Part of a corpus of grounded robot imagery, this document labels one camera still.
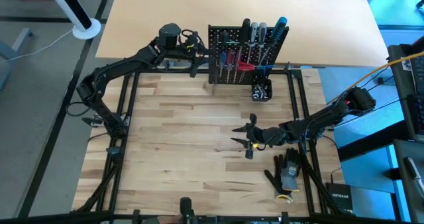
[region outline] pegboard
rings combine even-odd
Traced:
[[[235,72],[235,66],[233,65],[232,70],[229,73],[229,79],[227,83],[227,77],[228,77],[228,70],[227,66],[224,66],[222,69],[221,76],[219,71],[219,55],[221,51],[223,50],[223,45],[221,44],[221,33],[225,30],[229,34],[229,41],[227,43],[227,51],[232,49],[236,53],[240,50],[240,44],[239,44],[239,33],[240,33],[241,27],[218,27],[218,26],[211,26],[208,27],[208,40],[209,40],[209,49],[211,51],[210,56],[214,57],[214,64],[209,65],[209,83],[210,84],[235,84],[235,85],[251,85],[254,81],[254,75],[256,74],[255,71],[246,71],[244,73],[243,79],[240,81],[240,77],[242,76],[242,71],[237,71],[237,77],[235,82],[234,81],[234,75]],[[267,43],[270,40],[273,27],[268,27],[266,30],[266,36],[265,36],[265,45],[262,48],[261,56],[265,53],[267,47]],[[258,46],[258,35],[256,35],[255,45],[252,47],[252,50],[250,51],[250,64],[254,64],[255,67],[259,64],[259,46]],[[270,65],[275,64],[275,61],[277,59],[278,54],[280,53],[280,49],[282,47],[282,44],[284,43],[284,39],[280,39],[275,47],[271,48],[270,51],[267,53],[264,61],[262,62],[262,65]],[[248,59],[248,53],[249,53],[249,46],[248,43],[243,44],[242,48],[242,54],[240,60],[242,62],[247,62]]]

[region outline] light wood desk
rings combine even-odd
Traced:
[[[317,70],[303,71],[310,113],[325,106]],[[263,171],[274,173],[273,156],[285,154],[296,144],[255,151],[253,160],[244,158],[244,148],[231,137],[245,138],[232,129],[258,116],[258,127],[276,127],[293,119],[286,75],[271,75],[273,98],[255,103],[248,85],[218,85],[212,95],[205,85],[207,74],[142,74],[137,88],[129,141],[117,198],[117,213],[175,215],[181,197],[193,200],[199,215],[308,216],[303,176],[297,182],[294,203],[274,199],[274,188]],[[116,110],[123,79],[107,86],[104,102]],[[298,100],[301,112],[301,101]],[[92,136],[104,133],[93,129]],[[83,205],[101,181],[109,137],[89,142],[73,208]],[[317,154],[323,182],[340,168],[334,144],[321,138]],[[343,183],[341,171],[335,181]],[[311,181],[315,210],[319,211],[316,187]],[[108,207],[107,192],[105,208]]]
[[[207,26],[243,19],[290,31],[277,64],[376,67],[388,52],[367,0],[115,0],[96,56],[124,58],[145,47],[159,28],[176,23],[207,43]]]

